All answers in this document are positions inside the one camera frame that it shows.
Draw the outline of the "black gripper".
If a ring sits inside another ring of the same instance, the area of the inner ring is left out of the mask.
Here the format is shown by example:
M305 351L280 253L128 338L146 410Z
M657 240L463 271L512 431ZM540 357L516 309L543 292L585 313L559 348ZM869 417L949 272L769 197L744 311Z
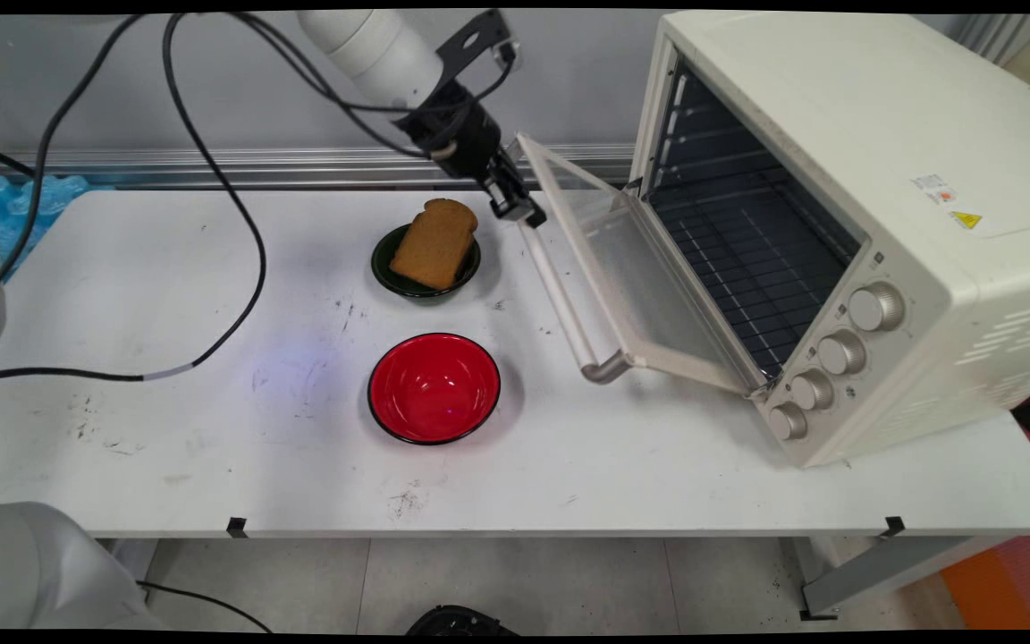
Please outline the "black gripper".
M497 219L536 229L546 223L546 213L533 200L514 160L500 147L497 123L473 97L462 84L438 87L420 113L401 118L401 130L451 178L484 187Z

